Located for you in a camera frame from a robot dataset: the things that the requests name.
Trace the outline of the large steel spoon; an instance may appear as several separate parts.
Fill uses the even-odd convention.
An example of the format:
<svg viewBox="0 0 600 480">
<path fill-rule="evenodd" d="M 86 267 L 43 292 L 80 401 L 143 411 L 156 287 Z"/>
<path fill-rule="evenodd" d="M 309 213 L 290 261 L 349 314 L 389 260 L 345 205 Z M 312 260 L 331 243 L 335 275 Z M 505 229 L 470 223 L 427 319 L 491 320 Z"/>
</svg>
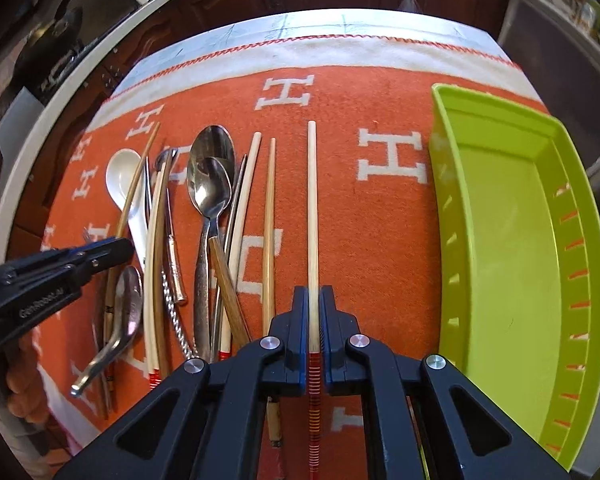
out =
<svg viewBox="0 0 600 480">
<path fill-rule="evenodd" d="M 190 147 L 186 183 L 189 199 L 202 217 L 194 278 L 193 329 L 197 353 L 208 363 L 212 359 L 208 214 L 219 217 L 230 203 L 235 165 L 234 144 L 228 131 L 220 125 L 204 127 Z"/>
</svg>

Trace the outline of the light chopstick red striped end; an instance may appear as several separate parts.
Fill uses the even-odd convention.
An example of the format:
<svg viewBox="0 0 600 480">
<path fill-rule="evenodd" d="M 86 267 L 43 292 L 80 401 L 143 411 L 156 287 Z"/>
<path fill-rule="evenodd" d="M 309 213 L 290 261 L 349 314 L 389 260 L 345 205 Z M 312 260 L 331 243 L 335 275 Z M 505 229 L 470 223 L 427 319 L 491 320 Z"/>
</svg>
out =
<svg viewBox="0 0 600 480">
<path fill-rule="evenodd" d="M 321 329 L 318 284 L 317 143 L 316 122 L 308 122 L 308 292 L 309 292 L 309 478 L 320 473 Z"/>
</svg>

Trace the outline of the curved bamboo chopstick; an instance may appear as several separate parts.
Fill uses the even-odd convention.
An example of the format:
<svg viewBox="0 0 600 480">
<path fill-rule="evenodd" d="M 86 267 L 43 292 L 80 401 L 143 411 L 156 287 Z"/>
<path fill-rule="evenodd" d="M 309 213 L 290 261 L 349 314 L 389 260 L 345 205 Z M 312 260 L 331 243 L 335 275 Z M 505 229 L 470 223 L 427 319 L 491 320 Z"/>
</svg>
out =
<svg viewBox="0 0 600 480">
<path fill-rule="evenodd" d="M 163 213 L 162 199 L 163 192 L 166 189 L 166 179 L 168 178 L 168 166 L 171 162 L 171 151 L 166 150 L 159 157 L 160 165 L 156 174 L 154 194 L 152 194 L 151 212 L 148 224 L 147 252 L 144 274 L 144 292 L 143 292 L 143 326 L 144 326 L 144 344 L 148 369 L 149 388 L 156 388 L 161 382 L 159 368 L 159 353 L 156 331 L 155 303 L 156 293 L 161 283 L 160 272 L 161 263 L 158 262 L 158 252 L 163 248 L 163 244 L 158 242 L 159 223 Z"/>
</svg>

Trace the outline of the black wok on stove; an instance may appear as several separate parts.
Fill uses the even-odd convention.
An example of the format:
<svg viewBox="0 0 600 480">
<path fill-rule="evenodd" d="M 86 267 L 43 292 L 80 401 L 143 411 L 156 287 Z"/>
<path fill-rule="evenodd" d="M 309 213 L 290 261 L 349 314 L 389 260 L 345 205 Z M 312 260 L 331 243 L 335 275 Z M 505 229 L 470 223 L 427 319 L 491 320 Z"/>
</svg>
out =
<svg viewBox="0 0 600 480">
<path fill-rule="evenodd" d="M 61 0 L 53 19 L 29 36 L 7 87 L 12 96 L 27 89 L 41 99 L 58 85 L 69 63 L 83 49 L 79 40 L 83 9 L 69 8 L 70 1 Z"/>
</svg>

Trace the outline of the lime green plastic utensil tray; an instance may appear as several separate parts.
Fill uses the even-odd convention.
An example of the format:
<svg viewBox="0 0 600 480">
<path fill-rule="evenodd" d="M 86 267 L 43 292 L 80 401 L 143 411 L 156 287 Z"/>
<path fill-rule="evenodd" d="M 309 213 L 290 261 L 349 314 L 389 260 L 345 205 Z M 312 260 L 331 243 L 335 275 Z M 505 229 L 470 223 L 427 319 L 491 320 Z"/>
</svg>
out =
<svg viewBox="0 0 600 480">
<path fill-rule="evenodd" d="M 600 215 L 564 125 L 432 89 L 439 350 L 563 467 L 600 397 Z"/>
</svg>

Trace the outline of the steel dishwasher front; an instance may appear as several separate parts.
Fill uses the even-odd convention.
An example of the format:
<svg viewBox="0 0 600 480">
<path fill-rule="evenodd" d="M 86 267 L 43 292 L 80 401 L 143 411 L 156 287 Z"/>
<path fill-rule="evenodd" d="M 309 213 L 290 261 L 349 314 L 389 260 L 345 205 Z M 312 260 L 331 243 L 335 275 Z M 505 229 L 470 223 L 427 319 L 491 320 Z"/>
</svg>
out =
<svg viewBox="0 0 600 480">
<path fill-rule="evenodd" d="M 600 169 L 600 51 L 541 0 L 509 0 L 498 43 L 594 174 Z"/>
</svg>

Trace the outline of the thin brown wooden chopstick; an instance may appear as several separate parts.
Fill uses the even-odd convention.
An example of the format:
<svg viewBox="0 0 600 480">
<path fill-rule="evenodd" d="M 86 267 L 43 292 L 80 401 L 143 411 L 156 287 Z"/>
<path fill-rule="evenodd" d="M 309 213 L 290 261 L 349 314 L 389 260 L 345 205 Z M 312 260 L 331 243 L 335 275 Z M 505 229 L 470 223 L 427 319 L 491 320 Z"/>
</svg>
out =
<svg viewBox="0 0 600 480">
<path fill-rule="evenodd" d="M 106 187 L 109 195 L 113 200 L 116 197 L 123 198 L 116 237 L 122 237 L 126 233 L 130 212 L 135 205 L 136 190 L 140 183 L 140 177 L 144 173 L 144 160 L 155 142 L 159 128 L 160 122 L 156 122 L 149 130 L 149 138 L 138 159 L 132 159 L 130 155 L 127 155 L 128 150 L 125 148 L 114 154 L 107 166 Z M 105 344 L 112 341 L 112 332 L 114 331 L 114 289 L 116 288 L 117 279 L 117 268 L 110 269 L 106 278 L 104 328 L 102 329 Z"/>
</svg>

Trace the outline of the orange blanket with white H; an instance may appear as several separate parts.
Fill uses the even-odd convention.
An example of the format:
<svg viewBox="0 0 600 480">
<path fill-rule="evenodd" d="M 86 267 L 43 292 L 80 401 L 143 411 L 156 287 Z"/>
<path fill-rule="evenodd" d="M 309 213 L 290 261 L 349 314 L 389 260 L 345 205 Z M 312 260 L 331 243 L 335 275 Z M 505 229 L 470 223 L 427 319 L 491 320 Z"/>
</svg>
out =
<svg viewBox="0 0 600 480">
<path fill-rule="evenodd" d="M 44 248 L 102 240 L 120 212 L 105 183 L 122 148 L 176 148 L 169 188 L 186 281 L 194 277 L 201 214 L 188 196 L 189 149 L 204 127 L 227 128 L 251 155 L 248 202 L 232 264 L 252 338 L 263 317 L 264 233 L 272 230 L 274 310 L 308 280 L 309 148 L 317 151 L 318 268 L 338 306 L 388 346 L 437 348 L 440 248 L 428 144 L 435 84 L 454 84 L 533 107 L 522 70 L 488 35 L 402 38 L 394 32 L 304 32 L 215 47 L 174 44 L 138 64 L 76 144 L 50 207 Z"/>
</svg>

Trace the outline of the wooden handled spoon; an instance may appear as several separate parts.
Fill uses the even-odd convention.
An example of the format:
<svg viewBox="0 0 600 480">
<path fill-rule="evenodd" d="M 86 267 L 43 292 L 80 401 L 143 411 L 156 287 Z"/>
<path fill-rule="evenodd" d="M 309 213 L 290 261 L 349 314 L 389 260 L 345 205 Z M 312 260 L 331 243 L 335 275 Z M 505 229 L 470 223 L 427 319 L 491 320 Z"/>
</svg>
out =
<svg viewBox="0 0 600 480">
<path fill-rule="evenodd" d="M 250 343 L 251 336 L 232 279 L 230 278 L 230 269 L 228 268 L 225 254 L 217 235 L 209 238 L 209 248 L 216 277 L 220 284 L 221 297 L 224 302 L 230 330 L 235 338 L 236 346 L 238 348 L 245 347 L 246 344 Z"/>
</svg>

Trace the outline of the pale chopstick red end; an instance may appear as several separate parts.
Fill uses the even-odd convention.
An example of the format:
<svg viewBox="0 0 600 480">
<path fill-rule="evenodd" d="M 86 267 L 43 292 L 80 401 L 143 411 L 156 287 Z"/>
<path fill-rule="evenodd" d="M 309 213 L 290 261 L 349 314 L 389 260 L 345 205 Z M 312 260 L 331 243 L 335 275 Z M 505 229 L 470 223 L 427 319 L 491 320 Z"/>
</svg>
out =
<svg viewBox="0 0 600 480">
<path fill-rule="evenodd" d="M 235 289 L 238 289 L 238 270 L 240 257 L 242 256 L 242 234 L 244 234 L 252 179 L 257 165 L 261 136 L 262 134 L 259 131 L 253 133 L 250 151 L 246 161 L 246 169 L 244 171 L 244 175 L 242 176 L 242 185 L 240 186 L 239 190 L 232 241 L 230 242 L 228 270 L 230 270 L 230 276 L 232 277 Z M 221 360 L 228 359 L 231 351 L 232 332 L 230 331 L 230 323 L 228 322 L 226 312 L 223 312 L 219 358 Z"/>
</svg>

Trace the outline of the light bamboo chopstick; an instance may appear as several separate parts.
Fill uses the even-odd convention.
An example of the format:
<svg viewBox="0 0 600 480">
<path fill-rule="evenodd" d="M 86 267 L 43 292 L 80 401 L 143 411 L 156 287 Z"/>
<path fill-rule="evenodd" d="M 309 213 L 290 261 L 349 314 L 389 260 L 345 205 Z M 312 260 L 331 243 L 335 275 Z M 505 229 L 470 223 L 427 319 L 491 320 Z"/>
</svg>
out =
<svg viewBox="0 0 600 480">
<path fill-rule="evenodd" d="M 268 336 L 272 319 L 275 316 L 275 165 L 276 139 L 272 138 L 268 151 L 263 228 L 262 330 L 264 336 Z M 279 403 L 272 399 L 268 400 L 266 420 L 272 448 L 280 451 L 283 446 L 282 422 L 280 421 Z"/>
</svg>

